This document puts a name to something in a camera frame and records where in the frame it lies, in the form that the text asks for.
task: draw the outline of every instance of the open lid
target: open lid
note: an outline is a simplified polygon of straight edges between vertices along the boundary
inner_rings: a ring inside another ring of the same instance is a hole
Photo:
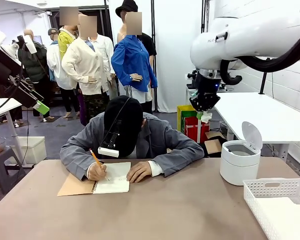
[[[250,122],[244,121],[242,123],[242,133],[244,139],[252,148],[256,150],[262,149],[262,137],[259,130]]]

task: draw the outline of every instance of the purple pants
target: purple pants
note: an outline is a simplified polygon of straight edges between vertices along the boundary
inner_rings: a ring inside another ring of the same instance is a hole
[[[83,126],[86,126],[87,125],[87,121],[86,121],[84,96],[81,93],[77,93],[77,97],[78,97],[79,104],[80,104],[80,123]]]

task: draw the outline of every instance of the white cardigan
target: white cardigan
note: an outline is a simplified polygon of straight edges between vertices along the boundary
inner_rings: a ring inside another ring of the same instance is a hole
[[[98,49],[93,51],[80,37],[66,50],[62,67],[71,79],[79,83],[83,95],[101,94],[101,87],[103,92],[109,90],[101,52]],[[89,77],[97,82],[88,83]]]
[[[46,48],[46,61],[49,68],[53,71],[54,78],[58,86],[65,90],[72,90],[77,87],[77,82],[68,77],[61,67],[59,45],[53,44]]]

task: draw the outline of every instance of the gray jacket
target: gray jacket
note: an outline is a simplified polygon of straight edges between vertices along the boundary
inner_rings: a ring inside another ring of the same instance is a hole
[[[204,157],[203,149],[193,140],[172,129],[167,121],[156,116],[143,113],[146,124],[139,133],[136,143],[137,159],[152,159],[160,165],[167,177]],[[92,118],[90,123],[76,136],[70,137],[61,148],[62,163],[70,173],[82,180],[87,174],[88,167],[95,162],[87,154],[92,149],[97,158],[98,148],[104,136],[104,113]]]

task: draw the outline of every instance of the pencil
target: pencil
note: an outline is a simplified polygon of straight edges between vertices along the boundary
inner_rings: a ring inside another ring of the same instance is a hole
[[[92,149],[90,148],[90,153],[91,155],[94,157],[94,160],[96,161],[96,163],[99,165],[99,167],[101,167],[101,163],[99,162],[98,158],[96,157],[96,155],[94,154],[94,152],[92,151]]]

